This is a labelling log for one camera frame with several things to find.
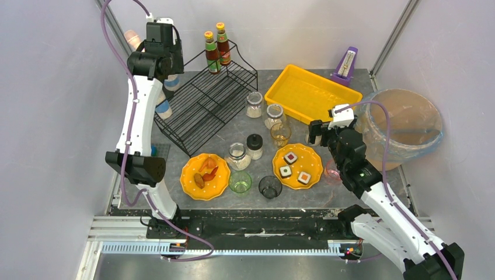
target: brown glass bottle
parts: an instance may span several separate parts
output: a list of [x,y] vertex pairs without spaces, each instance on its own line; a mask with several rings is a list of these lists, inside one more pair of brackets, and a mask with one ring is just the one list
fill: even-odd
[[231,63],[231,52],[229,51],[229,39],[223,22],[217,23],[217,48],[220,52],[220,64],[223,66],[229,65]]
[[204,38],[206,39],[205,49],[206,49],[206,62],[208,63],[208,70],[213,75],[220,73],[220,54],[217,50],[217,45],[213,40],[213,32],[206,31],[204,33]]

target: plastic bag liner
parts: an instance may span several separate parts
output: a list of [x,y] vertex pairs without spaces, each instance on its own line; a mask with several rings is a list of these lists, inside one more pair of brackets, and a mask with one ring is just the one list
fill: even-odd
[[[386,169],[433,152],[440,144],[442,118],[438,110],[423,96],[404,89],[387,89],[371,93],[363,100],[381,102],[388,110],[391,135]],[[357,107],[356,130],[367,146],[366,158],[382,170],[386,137],[385,114],[379,106]]]

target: black wire rack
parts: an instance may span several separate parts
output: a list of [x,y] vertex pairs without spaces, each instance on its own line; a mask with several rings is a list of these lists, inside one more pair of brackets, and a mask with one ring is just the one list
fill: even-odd
[[[237,44],[229,43],[231,54],[237,51],[246,67],[231,60],[217,75],[205,67],[175,91],[169,100],[173,112],[169,118],[155,113],[161,132],[190,157],[244,108],[248,93],[258,90],[258,72],[242,58]],[[184,66],[195,59],[206,60],[205,52]]]

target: orange food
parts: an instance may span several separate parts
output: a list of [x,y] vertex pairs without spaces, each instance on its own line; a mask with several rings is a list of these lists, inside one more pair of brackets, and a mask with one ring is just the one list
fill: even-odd
[[194,182],[199,188],[204,188],[204,180],[200,173],[194,174]]
[[215,167],[210,174],[206,173],[205,175],[203,175],[203,181],[208,182],[213,180],[213,178],[215,178],[215,174],[217,173],[217,170],[218,170],[218,166]]
[[211,157],[208,157],[206,160],[204,160],[203,165],[201,165],[199,169],[199,172],[203,171],[203,169],[205,168],[207,169],[215,168],[215,166],[217,166],[217,162]]

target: green glass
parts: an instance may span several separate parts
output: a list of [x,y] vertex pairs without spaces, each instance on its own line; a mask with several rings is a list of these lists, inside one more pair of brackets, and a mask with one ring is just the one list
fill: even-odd
[[231,174],[229,178],[229,187],[232,191],[241,194],[251,188],[251,176],[247,172],[237,171]]

